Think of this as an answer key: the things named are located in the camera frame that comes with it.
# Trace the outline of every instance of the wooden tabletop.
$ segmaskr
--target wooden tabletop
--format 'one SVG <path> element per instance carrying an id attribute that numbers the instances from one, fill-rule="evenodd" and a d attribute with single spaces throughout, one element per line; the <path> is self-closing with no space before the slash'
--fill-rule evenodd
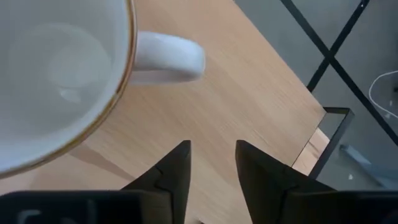
<path id="1" fill-rule="evenodd" d="M 247 140 L 291 166 L 323 118 L 323 108 L 232 0 L 137 0 L 135 5 L 140 29 L 204 46 L 204 79 L 129 86 L 81 146 L 0 180 L 0 194 L 120 189 L 190 139 L 187 220 L 250 223 L 234 162 L 236 140 Z"/>

